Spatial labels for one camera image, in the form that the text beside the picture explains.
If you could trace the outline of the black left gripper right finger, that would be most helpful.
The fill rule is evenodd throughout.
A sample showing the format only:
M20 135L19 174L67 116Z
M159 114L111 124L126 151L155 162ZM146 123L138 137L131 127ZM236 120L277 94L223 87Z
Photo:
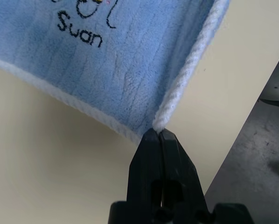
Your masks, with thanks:
M164 205L204 206L197 170L176 135L165 129L159 134L159 140L164 168Z

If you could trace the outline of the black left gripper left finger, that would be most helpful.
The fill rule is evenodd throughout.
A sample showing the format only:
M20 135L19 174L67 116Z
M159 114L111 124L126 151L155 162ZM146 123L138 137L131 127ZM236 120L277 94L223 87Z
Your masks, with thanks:
M162 163L158 134L153 129L144 133L129 166L127 201L161 203Z

